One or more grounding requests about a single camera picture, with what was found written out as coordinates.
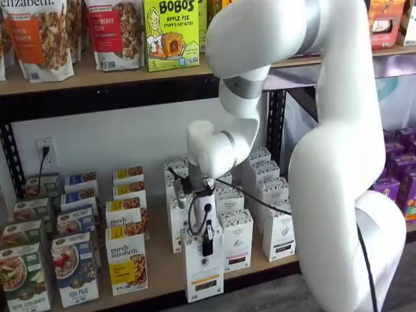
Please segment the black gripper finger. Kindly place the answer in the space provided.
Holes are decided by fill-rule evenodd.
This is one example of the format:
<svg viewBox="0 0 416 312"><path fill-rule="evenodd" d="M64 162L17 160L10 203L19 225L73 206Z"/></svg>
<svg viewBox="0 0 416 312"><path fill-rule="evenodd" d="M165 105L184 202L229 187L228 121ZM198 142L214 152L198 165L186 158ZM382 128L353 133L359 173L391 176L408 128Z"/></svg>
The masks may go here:
<svg viewBox="0 0 416 312"><path fill-rule="evenodd" d="M202 240L202 255L203 256L210 256L213 254L213 236L214 236L214 229L212 227L212 222L211 220L208 220L205 223L205 231L204 231L203 240Z"/></svg>

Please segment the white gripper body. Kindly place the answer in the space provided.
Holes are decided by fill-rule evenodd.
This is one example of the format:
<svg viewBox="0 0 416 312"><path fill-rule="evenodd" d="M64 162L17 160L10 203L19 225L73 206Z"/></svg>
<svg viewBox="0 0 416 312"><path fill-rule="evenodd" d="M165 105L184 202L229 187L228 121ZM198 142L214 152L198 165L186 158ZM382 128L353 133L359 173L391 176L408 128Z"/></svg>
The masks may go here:
<svg viewBox="0 0 416 312"><path fill-rule="evenodd" d="M215 227L215 195L196 196L191 212L191 226L200 228L206 227L206 221L210 220Z"/></svg>

